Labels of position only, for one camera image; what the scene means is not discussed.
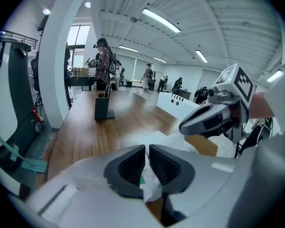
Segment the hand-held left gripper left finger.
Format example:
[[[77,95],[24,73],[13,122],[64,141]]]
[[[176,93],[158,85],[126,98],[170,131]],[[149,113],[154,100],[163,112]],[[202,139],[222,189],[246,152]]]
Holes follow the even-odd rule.
[[[46,182],[26,205],[58,228],[159,228],[130,169],[145,161],[143,145],[82,159]]]

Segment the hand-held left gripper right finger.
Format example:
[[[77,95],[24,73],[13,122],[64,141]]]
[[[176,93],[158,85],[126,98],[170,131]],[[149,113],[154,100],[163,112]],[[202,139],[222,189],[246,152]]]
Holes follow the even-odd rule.
[[[163,225],[228,225],[240,188],[231,187],[237,160],[149,147],[161,184]]]

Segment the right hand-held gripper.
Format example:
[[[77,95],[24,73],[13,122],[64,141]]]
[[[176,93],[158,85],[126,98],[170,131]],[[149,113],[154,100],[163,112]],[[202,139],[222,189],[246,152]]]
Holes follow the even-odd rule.
[[[255,86],[244,70],[234,64],[220,74],[208,90],[208,101],[185,117],[179,125],[183,135],[206,139],[221,134],[238,143],[246,134],[249,107]]]

